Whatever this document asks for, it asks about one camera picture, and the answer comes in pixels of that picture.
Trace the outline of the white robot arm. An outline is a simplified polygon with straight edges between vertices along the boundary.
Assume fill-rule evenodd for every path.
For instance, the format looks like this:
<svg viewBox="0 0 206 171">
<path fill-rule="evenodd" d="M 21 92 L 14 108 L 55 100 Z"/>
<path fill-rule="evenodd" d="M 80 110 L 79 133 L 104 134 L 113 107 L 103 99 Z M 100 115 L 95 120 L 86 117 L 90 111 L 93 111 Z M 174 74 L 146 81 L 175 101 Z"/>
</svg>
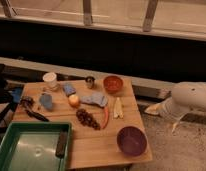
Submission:
<svg viewBox="0 0 206 171">
<path fill-rule="evenodd" d="M 171 95 L 145 109 L 147 114 L 163 117 L 175 131 L 181 119 L 192 110 L 206 112 L 206 82 L 180 82 Z"/>
</svg>

